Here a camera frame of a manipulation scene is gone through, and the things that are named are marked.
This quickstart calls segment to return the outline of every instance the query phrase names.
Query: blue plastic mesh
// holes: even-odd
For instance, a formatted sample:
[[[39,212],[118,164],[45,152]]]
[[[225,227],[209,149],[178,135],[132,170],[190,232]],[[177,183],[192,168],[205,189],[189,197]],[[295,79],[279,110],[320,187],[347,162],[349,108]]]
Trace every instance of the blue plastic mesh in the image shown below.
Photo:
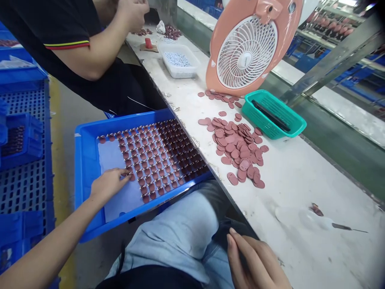
[[[48,81],[33,91],[0,94],[10,104],[10,114],[29,112],[44,124],[43,158],[0,172],[0,214],[43,211],[45,236],[55,228]]]

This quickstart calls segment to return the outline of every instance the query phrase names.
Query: shirt sleeve stripe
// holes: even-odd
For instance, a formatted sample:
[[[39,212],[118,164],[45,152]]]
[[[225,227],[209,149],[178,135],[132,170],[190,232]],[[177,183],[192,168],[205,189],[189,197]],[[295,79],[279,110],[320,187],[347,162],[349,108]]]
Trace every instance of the shirt sleeve stripe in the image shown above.
[[[81,43],[81,44],[76,44],[76,45],[58,46],[58,47],[46,46],[45,48],[47,48],[49,50],[61,50],[61,49],[73,49],[73,48],[84,47],[84,46],[89,46],[89,42]]]
[[[77,44],[82,44],[82,43],[89,43],[89,41],[88,40],[83,40],[83,41],[76,41],[76,42],[69,42],[69,43],[60,43],[60,44],[44,44],[44,46],[47,46],[47,47],[60,47],[60,46],[77,45]]]

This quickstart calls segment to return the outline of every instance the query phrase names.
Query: person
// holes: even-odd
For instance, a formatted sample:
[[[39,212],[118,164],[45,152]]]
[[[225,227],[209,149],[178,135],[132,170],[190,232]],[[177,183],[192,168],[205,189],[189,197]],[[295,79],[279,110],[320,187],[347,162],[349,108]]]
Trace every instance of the person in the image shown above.
[[[128,33],[144,25],[147,0],[94,1],[2,0],[0,21],[42,68],[98,109],[153,110],[138,82],[143,69],[117,58]]]
[[[0,275],[0,288],[47,288],[71,255],[95,214],[127,182],[125,169],[106,171],[90,197],[32,250]],[[241,236],[230,219],[229,201],[215,180],[139,226],[103,288],[291,289],[277,257],[264,242]]]

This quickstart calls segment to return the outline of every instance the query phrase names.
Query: green plastic basket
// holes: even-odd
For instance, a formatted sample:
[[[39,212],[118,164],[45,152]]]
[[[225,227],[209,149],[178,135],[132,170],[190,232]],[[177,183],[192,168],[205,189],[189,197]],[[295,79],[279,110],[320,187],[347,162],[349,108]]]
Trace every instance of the green plastic basket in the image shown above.
[[[284,136],[293,138],[302,133],[306,128],[306,121],[300,115],[266,90],[251,92],[245,96],[245,100],[242,112],[271,139],[279,139]],[[282,120],[290,128],[290,132],[285,132],[276,126],[262,112],[254,107],[251,103],[252,100],[263,105],[267,110]]]

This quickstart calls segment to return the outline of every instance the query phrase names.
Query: light blue jeans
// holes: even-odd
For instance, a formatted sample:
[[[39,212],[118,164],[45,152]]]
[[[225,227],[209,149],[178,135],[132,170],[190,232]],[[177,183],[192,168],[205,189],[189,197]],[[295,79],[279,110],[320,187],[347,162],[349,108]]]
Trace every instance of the light blue jeans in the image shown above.
[[[188,195],[138,228],[126,247],[122,272],[144,265],[174,267],[205,288],[234,289],[226,251],[232,221],[219,222],[229,205],[217,181],[195,185]],[[119,258],[107,278],[116,274],[118,266]]]

